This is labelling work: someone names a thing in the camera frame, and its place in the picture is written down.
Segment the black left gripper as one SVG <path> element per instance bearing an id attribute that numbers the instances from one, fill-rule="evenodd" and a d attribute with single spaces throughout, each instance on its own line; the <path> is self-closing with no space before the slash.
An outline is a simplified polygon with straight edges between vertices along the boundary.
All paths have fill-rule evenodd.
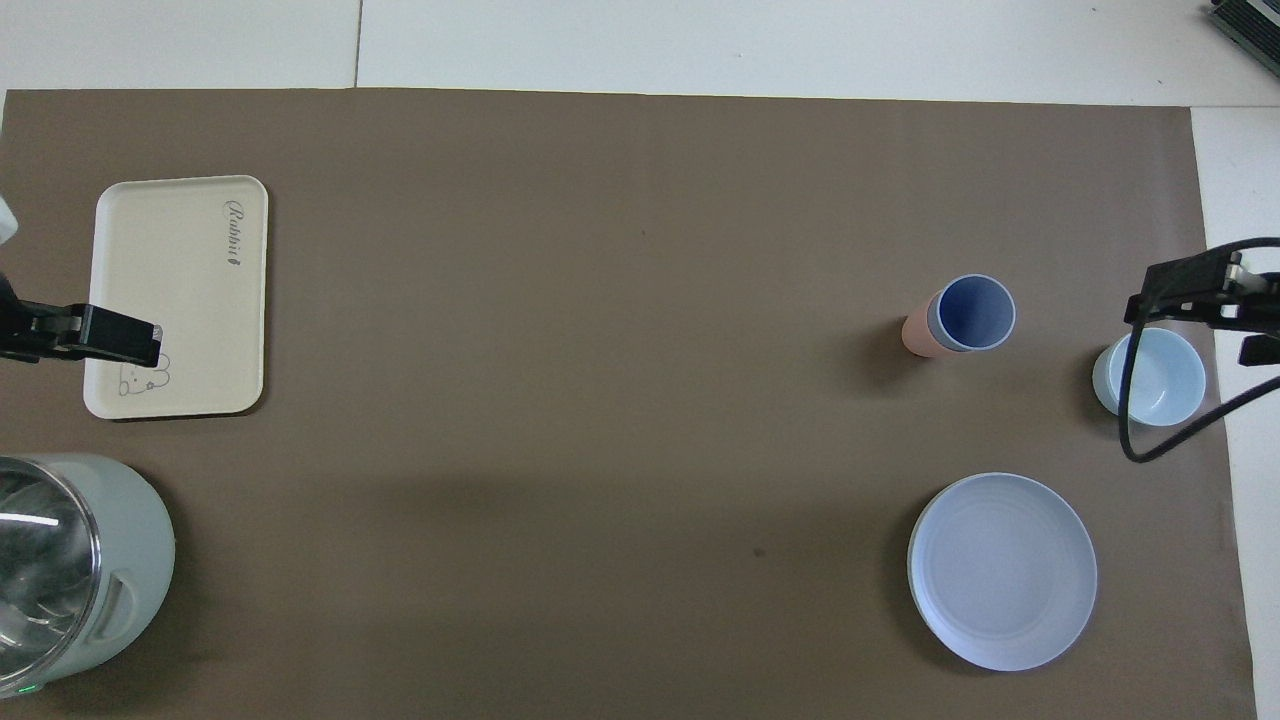
<path id="1" fill-rule="evenodd" d="M 36 354 L 68 361 L 104 360 L 155 368 L 161 355 L 160 328 L 152 323 L 92 304 L 28 310 L 1 273 L 1 356 L 32 363 L 26 334 L 35 334 Z"/>

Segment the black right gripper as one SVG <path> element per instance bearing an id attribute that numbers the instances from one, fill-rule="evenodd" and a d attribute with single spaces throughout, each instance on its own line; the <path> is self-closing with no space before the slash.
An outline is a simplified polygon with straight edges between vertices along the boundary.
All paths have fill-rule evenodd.
<path id="1" fill-rule="evenodd" d="M 1125 323 L 1158 320 L 1253 333 L 1242 341 L 1240 365 L 1277 365 L 1280 338 L 1270 334 L 1279 329 L 1279 272 L 1248 272 L 1235 250 L 1210 250 L 1152 265 L 1140 291 L 1126 301 Z"/>

